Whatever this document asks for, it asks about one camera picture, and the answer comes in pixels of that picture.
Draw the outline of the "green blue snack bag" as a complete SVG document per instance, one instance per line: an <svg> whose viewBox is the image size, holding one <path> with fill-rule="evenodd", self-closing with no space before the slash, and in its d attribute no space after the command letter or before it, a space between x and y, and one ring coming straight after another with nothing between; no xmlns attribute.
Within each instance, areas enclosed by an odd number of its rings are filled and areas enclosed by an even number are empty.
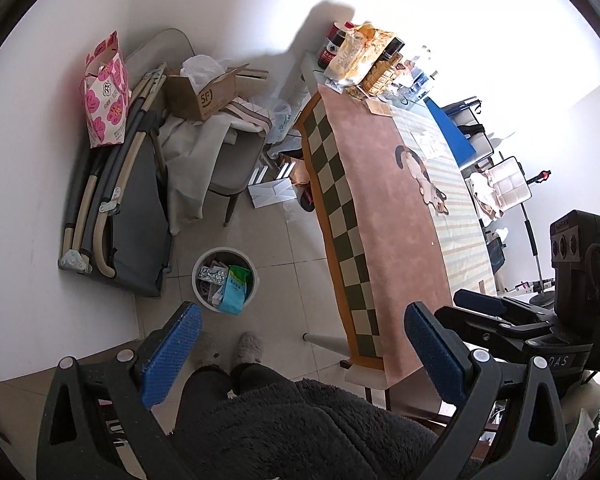
<svg viewBox="0 0 600 480"><path fill-rule="evenodd" d="M223 286L222 298L218 309L227 314L238 315L248 296L251 271L242 266L231 266Z"/></svg>

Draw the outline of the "silver foil blister pack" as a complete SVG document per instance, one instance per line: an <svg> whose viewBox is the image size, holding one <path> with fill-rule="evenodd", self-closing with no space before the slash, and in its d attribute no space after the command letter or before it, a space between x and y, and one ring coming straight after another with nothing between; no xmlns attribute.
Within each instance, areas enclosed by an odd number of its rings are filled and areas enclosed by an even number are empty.
<svg viewBox="0 0 600 480"><path fill-rule="evenodd" d="M197 273L199 281L222 286L228 275L227 266L201 266Z"/></svg>

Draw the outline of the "white round trash bin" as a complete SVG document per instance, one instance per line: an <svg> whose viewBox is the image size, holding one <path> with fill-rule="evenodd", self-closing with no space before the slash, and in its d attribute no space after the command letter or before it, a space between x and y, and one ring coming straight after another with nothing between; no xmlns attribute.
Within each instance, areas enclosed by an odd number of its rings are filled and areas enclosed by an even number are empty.
<svg viewBox="0 0 600 480"><path fill-rule="evenodd" d="M195 302L212 312L240 315L256 296L260 278L252 261L237 249L204 252L190 274Z"/></svg>

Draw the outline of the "left grey slipper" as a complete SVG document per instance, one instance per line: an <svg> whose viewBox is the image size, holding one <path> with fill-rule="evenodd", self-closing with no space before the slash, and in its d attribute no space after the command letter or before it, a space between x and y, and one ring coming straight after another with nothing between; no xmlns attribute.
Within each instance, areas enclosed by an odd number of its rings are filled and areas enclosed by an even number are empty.
<svg viewBox="0 0 600 480"><path fill-rule="evenodd" d="M199 335L193 346L192 352L190 352L190 360L196 370L205 366L221 366L221 352L218 344L210 333L202 332Z"/></svg>

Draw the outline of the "grey slipper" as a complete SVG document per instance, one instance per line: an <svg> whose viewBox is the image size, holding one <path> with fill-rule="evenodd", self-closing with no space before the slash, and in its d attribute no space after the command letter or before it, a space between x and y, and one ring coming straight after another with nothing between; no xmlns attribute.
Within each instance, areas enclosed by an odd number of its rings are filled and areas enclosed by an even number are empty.
<svg viewBox="0 0 600 480"><path fill-rule="evenodd" d="M221 366L221 352L218 344L210 333L202 332L199 335L193 346L192 352L190 352L190 360L196 370L205 366Z"/></svg>
<svg viewBox="0 0 600 480"><path fill-rule="evenodd" d="M245 332L240 335L234 353L233 363L260 364L263 356L263 341L260 336L253 332Z"/></svg>

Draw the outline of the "right grey slipper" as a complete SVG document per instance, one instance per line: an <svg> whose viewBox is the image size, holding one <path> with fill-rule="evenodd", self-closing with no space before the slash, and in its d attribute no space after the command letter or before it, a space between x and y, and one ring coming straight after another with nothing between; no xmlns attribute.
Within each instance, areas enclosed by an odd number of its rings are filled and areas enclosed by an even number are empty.
<svg viewBox="0 0 600 480"><path fill-rule="evenodd" d="M233 363L260 364L263 356L263 341L260 336L253 332L245 332L240 335L234 353Z"/></svg>

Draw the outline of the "black fuzzy trousers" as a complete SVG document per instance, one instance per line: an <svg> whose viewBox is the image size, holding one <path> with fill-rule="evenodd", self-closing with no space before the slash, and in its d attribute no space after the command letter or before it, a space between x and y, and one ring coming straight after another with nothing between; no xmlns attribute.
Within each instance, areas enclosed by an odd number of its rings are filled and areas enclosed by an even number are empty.
<svg viewBox="0 0 600 480"><path fill-rule="evenodd" d="M438 437L346 390L242 363L189 376L169 438L198 479L405 479Z"/></svg>

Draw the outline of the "blue flat board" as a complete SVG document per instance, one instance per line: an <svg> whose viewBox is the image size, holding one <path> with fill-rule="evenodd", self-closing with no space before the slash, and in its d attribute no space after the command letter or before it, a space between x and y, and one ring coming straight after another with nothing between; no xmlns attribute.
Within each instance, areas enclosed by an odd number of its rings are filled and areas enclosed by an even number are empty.
<svg viewBox="0 0 600 480"><path fill-rule="evenodd" d="M476 154L476 150L465 138L457 125L452 122L451 118L432 99L426 96L424 102L432 118L434 118L434 121L440 128L446 143L449 145L457 166L463 166L465 162Z"/></svg>

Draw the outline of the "grey folding bed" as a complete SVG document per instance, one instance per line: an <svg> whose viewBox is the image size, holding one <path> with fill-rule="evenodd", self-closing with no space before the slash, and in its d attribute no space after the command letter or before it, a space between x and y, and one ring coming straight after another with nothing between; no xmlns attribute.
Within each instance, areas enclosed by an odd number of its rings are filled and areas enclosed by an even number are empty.
<svg viewBox="0 0 600 480"><path fill-rule="evenodd" d="M158 142L166 64L132 93L124 141L86 148L69 188L58 268L138 296L161 294L170 271L168 170Z"/></svg>

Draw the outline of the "white paper envelope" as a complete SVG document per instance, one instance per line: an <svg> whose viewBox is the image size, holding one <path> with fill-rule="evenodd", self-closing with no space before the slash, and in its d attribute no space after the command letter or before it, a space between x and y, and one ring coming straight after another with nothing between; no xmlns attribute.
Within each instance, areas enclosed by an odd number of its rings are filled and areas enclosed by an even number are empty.
<svg viewBox="0 0 600 480"><path fill-rule="evenodd" d="M254 208L263 208L297 199L297 193L289 178L250 185L248 193Z"/></svg>

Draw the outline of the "beige cloth on chair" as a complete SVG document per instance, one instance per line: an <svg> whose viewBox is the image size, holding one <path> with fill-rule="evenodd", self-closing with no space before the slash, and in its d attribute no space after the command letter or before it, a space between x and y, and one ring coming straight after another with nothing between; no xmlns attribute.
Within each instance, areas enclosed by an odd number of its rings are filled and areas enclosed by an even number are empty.
<svg viewBox="0 0 600 480"><path fill-rule="evenodd" d="M227 197L233 207L244 192L264 147L263 128L230 113L212 115L205 122L169 115L158 141L168 170L170 232L204 216L208 192Z"/></svg>

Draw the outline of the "grey upholstered chair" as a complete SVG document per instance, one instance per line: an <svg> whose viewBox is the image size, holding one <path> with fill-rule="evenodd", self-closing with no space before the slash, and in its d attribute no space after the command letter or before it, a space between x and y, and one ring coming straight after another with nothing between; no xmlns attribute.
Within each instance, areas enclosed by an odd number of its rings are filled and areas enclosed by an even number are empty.
<svg viewBox="0 0 600 480"><path fill-rule="evenodd" d="M173 235L204 218L210 192L230 200L225 214L230 221L273 127L268 110L238 96L242 66L220 67L192 84L193 71L212 62L196 55L184 32L175 28L159 32L126 59L132 84L153 68L162 68L166 76L151 109L160 120L157 142L168 173Z"/></svg>

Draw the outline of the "brown cardboard shipping box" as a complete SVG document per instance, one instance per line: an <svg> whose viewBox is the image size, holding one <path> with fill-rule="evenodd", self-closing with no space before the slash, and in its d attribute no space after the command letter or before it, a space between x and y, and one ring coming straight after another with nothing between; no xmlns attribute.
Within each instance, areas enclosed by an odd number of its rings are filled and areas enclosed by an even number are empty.
<svg viewBox="0 0 600 480"><path fill-rule="evenodd" d="M248 65L231 67L196 91L184 76L169 75L163 85L171 113L178 118L204 122L238 95L237 75Z"/></svg>

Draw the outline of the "pink flower paper bag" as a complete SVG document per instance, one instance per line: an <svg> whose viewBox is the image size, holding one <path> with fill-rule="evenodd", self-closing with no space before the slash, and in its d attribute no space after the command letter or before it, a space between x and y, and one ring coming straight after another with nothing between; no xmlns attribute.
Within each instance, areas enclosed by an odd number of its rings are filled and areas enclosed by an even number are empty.
<svg viewBox="0 0 600 480"><path fill-rule="evenodd" d="M115 30L86 56L81 96L91 148L122 144L131 89Z"/></svg>

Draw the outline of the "orange snack bag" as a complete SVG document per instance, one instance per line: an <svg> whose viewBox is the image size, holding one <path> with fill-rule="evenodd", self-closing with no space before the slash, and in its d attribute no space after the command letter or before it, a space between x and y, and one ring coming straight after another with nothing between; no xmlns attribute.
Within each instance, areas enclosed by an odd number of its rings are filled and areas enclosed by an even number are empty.
<svg viewBox="0 0 600 480"><path fill-rule="evenodd" d="M359 84L396 34L376 28L371 22L346 32L336 56L329 62L325 77L343 87Z"/></svg>

